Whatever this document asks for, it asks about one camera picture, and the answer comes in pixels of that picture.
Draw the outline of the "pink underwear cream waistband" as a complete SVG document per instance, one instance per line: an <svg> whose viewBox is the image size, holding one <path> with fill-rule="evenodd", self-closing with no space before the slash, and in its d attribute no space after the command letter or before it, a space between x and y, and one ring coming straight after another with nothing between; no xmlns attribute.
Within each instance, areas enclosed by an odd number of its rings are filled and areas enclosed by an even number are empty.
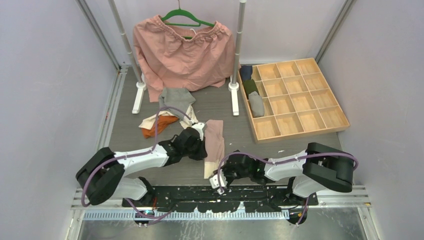
<svg viewBox="0 0 424 240"><path fill-rule="evenodd" d="M220 160L225 155L225 140L223 137L224 121L210 119L206 122L205 150L203 178L208 179L217 170Z"/></svg>

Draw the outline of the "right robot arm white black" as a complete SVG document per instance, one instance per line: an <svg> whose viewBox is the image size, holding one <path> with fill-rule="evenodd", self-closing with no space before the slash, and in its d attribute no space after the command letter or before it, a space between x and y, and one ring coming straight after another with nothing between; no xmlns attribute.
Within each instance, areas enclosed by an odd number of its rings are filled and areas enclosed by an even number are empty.
<svg viewBox="0 0 424 240"><path fill-rule="evenodd" d="M305 150L281 158L260 158L234 151L226 155L209 178L213 189L222 195L234 180L249 178L259 185L289 179L286 200L298 205L311 194L332 190L350 193L358 160L351 154L310 142Z"/></svg>

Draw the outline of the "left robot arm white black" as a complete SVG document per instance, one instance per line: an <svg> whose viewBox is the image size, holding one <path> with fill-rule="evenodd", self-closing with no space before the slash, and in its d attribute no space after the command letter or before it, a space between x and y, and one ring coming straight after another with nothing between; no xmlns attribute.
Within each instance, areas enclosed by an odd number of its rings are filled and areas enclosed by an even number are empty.
<svg viewBox="0 0 424 240"><path fill-rule="evenodd" d="M150 148L129 152L101 148L75 175L83 188L82 199L88 199L93 206L110 198L129 199L142 207L149 206L156 197L151 184L144 177L128 178L128 175L170 166L184 157L204 160L207 157L205 127L203 122L195 123L172 139L160 141Z"/></svg>

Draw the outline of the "grey underwear cream waistband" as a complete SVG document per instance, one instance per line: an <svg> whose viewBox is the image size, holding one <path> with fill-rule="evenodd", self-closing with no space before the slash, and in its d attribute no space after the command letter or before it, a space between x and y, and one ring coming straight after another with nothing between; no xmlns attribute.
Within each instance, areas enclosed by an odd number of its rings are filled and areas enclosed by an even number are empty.
<svg viewBox="0 0 424 240"><path fill-rule="evenodd" d="M179 118L179 123L185 129L198 122L193 104L196 99L186 88L165 87L158 97L159 107L171 107L167 111Z"/></svg>
<svg viewBox="0 0 424 240"><path fill-rule="evenodd" d="M254 118L263 117L265 115L265 108L263 98L257 91L253 91L248 95L249 104L252 116Z"/></svg>

